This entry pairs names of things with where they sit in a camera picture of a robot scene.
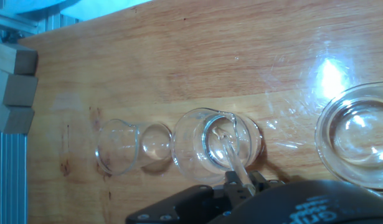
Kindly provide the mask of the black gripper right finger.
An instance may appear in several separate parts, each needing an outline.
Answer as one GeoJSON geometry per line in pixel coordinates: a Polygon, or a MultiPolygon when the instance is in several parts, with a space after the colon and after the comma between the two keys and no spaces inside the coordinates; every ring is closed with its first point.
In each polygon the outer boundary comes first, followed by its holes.
{"type": "Polygon", "coordinates": [[[250,180],[256,189],[256,193],[260,193],[266,189],[277,187],[283,185],[281,180],[267,180],[264,176],[257,170],[249,172],[250,180]]]}

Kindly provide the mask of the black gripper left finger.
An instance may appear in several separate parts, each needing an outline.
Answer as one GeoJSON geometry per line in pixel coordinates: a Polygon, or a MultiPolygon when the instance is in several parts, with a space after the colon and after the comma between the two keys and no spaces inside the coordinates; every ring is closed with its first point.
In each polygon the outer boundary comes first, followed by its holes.
{"type": "Polygon", "coordinates": [[[231,205],[239,205],[252,197],[249,189],[244,187],[235,171],[225,173],[224,194],[231,205]]]}

